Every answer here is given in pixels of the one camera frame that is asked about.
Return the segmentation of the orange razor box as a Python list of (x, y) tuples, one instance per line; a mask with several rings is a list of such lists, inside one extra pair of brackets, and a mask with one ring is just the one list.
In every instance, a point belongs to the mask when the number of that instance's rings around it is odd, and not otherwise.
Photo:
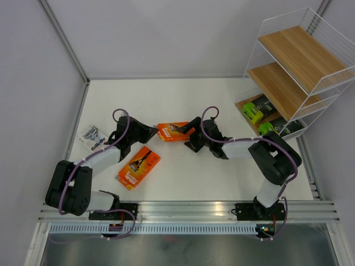
[(184, 127), (188, 122), (172, 122), (172, 123), (160, 123), (157, 125), (158, 137), (165, 142), (186, 141), (189, 136), (194, 132), (194, 129), (190, 129), (184, 133)]
[(133, 190), (160, 161), (160, 156), (143, 146), (118, 172), (116, 179), (128, 190)]

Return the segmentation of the white Gillette razor pack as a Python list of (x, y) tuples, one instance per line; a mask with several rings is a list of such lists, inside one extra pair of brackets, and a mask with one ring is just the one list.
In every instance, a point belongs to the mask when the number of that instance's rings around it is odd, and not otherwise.
[(77, 133), (76, 140), (88, 151), (95, 152), (107, 142), (108, 136), (95, 125), (89, 125)]

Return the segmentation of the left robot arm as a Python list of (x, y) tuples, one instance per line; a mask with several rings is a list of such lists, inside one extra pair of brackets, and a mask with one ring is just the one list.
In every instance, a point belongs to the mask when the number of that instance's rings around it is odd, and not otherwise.
[(46, 205), (56, 208), (60, 215), (81, 216), (91, 211), (102, 213), (108, 219), (118, 218), (121, 213), (119, 196), (108, 191), (93, 191), (92, 180), (125, 159), (133, 144), (147, 144), (157, 132), (157, 127), (145, 125), (131, 116), (120, 117), (116, 130), (98, 151), (80, 161), (57, 163), (45, 196)]

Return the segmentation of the black green razor box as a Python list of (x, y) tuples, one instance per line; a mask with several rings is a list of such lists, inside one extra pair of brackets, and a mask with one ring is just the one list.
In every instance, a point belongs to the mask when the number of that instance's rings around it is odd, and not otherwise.
[(282, 117), (264, 121), (258, 127), (257, 132), (260, 135), (265, 135), (269, 131), (274, 131), (284, 140), (290, 140), (301, 136), (307, 129), (307, 125), (301, 120), (288, 122)]
[(263, 118), (272, 115), (276, 111), (277, 109), (264, 94), (258, 96), (252, 101), (247, 102), (242, 107), (242, 113), (248, 121), (254, 125), (260, 122)]

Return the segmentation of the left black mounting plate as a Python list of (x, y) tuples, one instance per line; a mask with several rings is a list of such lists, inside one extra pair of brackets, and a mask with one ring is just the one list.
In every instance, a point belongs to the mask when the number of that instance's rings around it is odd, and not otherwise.
[(133, 221), (138, 215), (137, 203), (120, 203), (108, 211), (93, 211), (89, 214), (91, 221)]

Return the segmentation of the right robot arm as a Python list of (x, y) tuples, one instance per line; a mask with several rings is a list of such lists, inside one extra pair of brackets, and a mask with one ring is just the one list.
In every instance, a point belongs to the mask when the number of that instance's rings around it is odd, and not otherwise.
[(195, 153), (207, 147), (218, 159), (248, 157), (254, 160), (265, 180), (253, 199), (253, 218), (265, 219), (272, 214), (287, 186), (287, 179), (297, 174), (302, 164), (299, 154), (274, 131), (255, 139), (237, 140), (223, 136), (214, 117), (203, 120), (199, 116), (177, 129), (183, 134), (189, 131), (192, 133), (184, 145)]

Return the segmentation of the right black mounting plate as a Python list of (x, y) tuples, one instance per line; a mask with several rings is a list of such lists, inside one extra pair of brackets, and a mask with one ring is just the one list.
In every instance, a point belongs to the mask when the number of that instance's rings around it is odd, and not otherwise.
[(237, 203), (234, 210), (238, 221), (283, 221), (286, 210), (283, 203), (276, 203), (270, 208), (254, 203)]

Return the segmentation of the black mounting plate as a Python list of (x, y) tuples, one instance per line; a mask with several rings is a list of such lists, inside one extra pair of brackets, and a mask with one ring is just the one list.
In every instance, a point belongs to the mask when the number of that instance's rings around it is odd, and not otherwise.
[(237, 203), (234, 210), (238, 221), (283, 221), (286, 210), (283, 203), (276, 203), (270, 208), (254, 203)]
[(93, 211), (89, 214), (91, 221), (133, 221), (138, 215), (137, 203), (120, 203), (108, 211)]

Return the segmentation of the aluminium corner frame post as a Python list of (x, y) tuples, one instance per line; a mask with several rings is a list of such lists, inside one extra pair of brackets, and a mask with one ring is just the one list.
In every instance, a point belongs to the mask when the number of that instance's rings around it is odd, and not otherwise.
[(57, 16), (55, 15), (49, 2), (47, 0), (38, 0), (37, 2), (39, 4), (39, 6), (41, 7), (42, 11), (44, 12), (45, 16), (47, 17), (50, 25), (54, 29), (61, 45), (63, 46), (63, 48), (67, 52), (68, 57), (69, 57), (70, 61), (72, 62), (75, 70), (78, 72), (78, 74), (81, 77), (84, 84), (88, 85), (90, 82), (90, 79), (88, 78), (82, 64), (80, 63), (73, 47), (70, 44), (69, 39), (67, 38), (62, 26), (60, 25), (59, 20), (58, 20)]

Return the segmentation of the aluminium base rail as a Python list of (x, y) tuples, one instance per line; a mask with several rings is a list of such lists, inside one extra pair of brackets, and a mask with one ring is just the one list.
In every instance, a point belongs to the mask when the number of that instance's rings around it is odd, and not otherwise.
[[(331, 201), (288, 200), (289, 223), (339, 223)], [(233, 201), (138, 201), (139, 223), (236, 223)]]

